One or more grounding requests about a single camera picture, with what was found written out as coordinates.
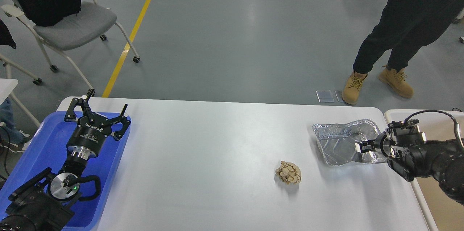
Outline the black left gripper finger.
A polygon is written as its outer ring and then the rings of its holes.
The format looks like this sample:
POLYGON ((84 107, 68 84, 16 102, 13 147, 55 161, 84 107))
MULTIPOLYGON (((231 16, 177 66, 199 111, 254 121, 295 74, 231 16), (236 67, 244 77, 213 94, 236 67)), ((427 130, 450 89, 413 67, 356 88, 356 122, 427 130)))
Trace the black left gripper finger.
POLYGON ((75 108, 81 107, 83 116, 90 115, 92 117, 91 107, 88 104, 88 97, 73 98, 64 116, 65 122, 78 121, 75 113, 75 108))
POLYGON ((108 120, 108 125, 110 126, 112 132, 111 132, 111 137, 113 137, 114 140, 119 141, 123 137, 123 135, 126 133, 128 130, 131 121, 125 116, 126 109, 128 107, 128 104, 124 104, 121 113, 108 120), (116 124, 121 124, 121 129, 117 131, 113 131, 112 126, 116 124))

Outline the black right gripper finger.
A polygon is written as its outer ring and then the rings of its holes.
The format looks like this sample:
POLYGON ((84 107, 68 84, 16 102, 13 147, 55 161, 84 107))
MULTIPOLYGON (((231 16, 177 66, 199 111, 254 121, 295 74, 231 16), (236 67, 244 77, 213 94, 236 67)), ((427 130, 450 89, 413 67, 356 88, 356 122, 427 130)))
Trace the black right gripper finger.
POLYGON ((367 140, 355 143, 355 150, 359 153, 377 152, 379 143, 376 140, 367 140))

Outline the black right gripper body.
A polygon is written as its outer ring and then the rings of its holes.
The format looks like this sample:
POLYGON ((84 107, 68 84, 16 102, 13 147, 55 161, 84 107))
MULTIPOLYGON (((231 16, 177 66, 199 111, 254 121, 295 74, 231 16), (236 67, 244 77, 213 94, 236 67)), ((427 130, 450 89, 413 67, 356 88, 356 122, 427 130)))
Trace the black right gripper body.
POLYGON ((393 121, 373 144, 386 157, 388 166, 408 182, 417 177, 435 177, 430 168, 432 159, 426 158, 435 141, 427 140, 418 123, 393 121))

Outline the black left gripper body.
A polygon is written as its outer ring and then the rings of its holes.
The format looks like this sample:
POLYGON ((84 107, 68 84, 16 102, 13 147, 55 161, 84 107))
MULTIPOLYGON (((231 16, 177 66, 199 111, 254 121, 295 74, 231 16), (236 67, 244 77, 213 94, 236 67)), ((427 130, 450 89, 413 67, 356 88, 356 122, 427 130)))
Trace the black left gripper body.
POLYGON ((109 120, 108 117, 96 112, 93 115, 92 121, 88 115, 77 120, 77 127, 66 144, 68 154, 83 152, 87 158, 96 158, 100 154, 112 129, 110 125, 102 125, 109 120))

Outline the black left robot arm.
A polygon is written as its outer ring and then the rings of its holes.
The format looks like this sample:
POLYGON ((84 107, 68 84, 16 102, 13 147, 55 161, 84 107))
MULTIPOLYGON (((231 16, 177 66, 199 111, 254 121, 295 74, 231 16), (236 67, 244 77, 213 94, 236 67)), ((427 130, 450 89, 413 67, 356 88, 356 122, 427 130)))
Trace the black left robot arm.
POLYGON ((49 115, 1 190, 2 231, 90 231, 109 196, 130 132, 118 113, 72 98, 49 115))

